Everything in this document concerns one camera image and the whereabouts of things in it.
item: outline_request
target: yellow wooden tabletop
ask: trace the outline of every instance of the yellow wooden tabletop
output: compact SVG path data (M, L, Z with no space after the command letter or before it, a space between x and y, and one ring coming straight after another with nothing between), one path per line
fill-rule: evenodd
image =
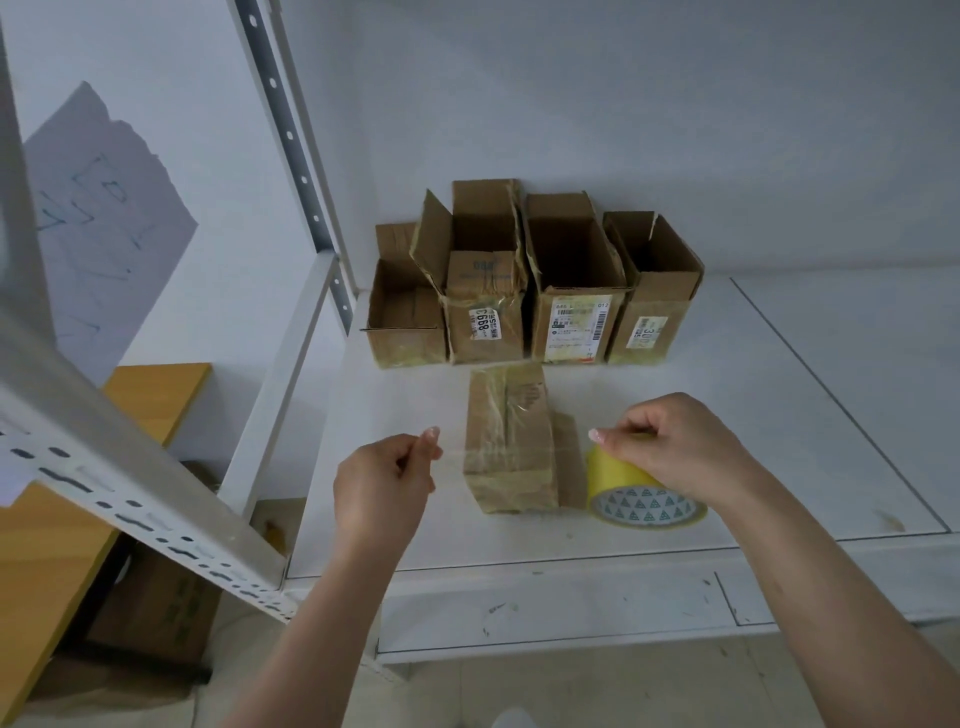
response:
M209 364L118 367L104 393L167 446L209 373ZM0 725L19 713L117 533L39 483L0 508Z

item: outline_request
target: barcode sticker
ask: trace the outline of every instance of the barcode sticker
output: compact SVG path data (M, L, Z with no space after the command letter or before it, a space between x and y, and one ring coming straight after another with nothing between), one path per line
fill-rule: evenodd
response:
M630 334L627 349L653 349L657 345L657 337L666 326L668 316L640 316Z
M610 299L610 296L554 299L543 360L593 361L610 314Z
M495 308L472 308L470 310L470 338L474 341L502 339L500 317Z

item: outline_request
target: yellow tape roll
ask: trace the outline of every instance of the yellow tape roll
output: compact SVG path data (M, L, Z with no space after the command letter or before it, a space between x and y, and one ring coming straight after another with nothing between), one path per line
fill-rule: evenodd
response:
M667 490L646 471L596 446L587 453L587 496L592 515L628 528L689 525L707 514L703 503Z

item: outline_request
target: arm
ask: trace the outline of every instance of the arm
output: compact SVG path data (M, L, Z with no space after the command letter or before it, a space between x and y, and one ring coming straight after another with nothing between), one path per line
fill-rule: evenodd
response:
M373 619L434 489L438 434L397 435L341 463L333 556L225 728L341 724Z
M657 437L631 436L640 430ZM720 515L826 725L960 725L952 666L703 404L687 395L637 404L590 437Z

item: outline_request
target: white shoe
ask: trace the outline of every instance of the white shoe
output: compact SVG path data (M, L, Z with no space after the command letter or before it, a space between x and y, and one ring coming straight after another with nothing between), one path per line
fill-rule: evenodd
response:
M491 728L540 728L522 708L511 708L500 714Z

